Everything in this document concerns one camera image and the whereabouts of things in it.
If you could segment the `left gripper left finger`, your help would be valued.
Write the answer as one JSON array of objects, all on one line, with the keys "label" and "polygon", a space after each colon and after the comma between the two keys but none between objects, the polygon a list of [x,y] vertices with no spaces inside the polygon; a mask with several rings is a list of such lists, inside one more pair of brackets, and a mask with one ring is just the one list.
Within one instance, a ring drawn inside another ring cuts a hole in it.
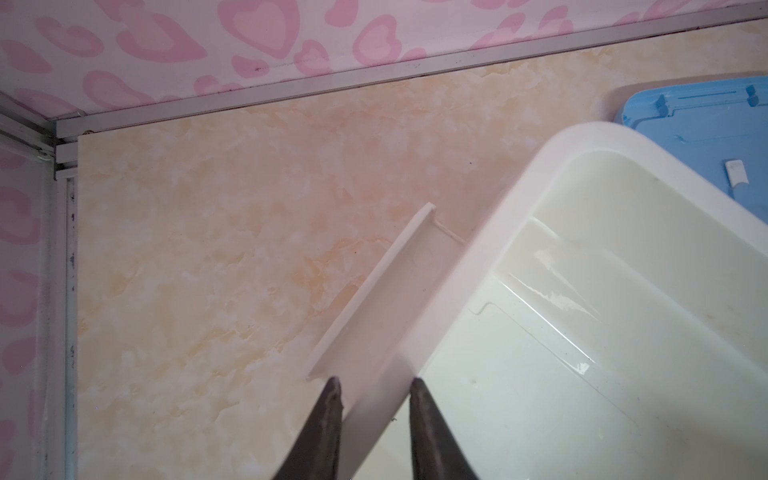
[{"label": "left gripper left finger", "polygon": [[273,479],[336,479],[342,414],[341,382],[338,377],[332,376]]}]

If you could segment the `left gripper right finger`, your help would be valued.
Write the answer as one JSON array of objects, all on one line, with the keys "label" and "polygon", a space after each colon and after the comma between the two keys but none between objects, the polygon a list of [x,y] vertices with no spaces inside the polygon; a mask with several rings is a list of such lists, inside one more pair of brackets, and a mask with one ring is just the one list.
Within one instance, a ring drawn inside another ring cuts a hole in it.
[{"label": "left gripper right finger", "polygon": [[478,479],[421,378],[410,386],[409,426],[414,479]]}]

